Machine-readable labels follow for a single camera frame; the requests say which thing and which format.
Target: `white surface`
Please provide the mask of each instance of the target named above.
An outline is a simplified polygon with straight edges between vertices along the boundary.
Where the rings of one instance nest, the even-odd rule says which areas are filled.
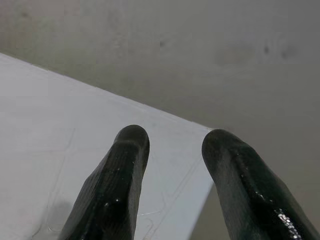
[[[35,239],[44,239],[47,220],[59,231],[130,124],[150,138],[135,239],[188,239],[212,184],[201,157],[207,128],[3,54],[0,96],[1,240],[28,240],[41,224]]]

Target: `gray wall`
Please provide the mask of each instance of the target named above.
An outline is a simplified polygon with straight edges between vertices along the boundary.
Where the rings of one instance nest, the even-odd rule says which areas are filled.
[[[234,132],[320,230],[319,9],[316,0],[2,0],[0,51]]]

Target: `shiny black rubber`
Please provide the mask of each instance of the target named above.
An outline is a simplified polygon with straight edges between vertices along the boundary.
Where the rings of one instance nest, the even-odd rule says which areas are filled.
[[[202,156],[231,240],[320,240],[283,181],[241,139],[213,130],[203,141]]]
[[[84,182],[58,240],[134,239],[149,147],[142,127],[130,125],[119,132]]]

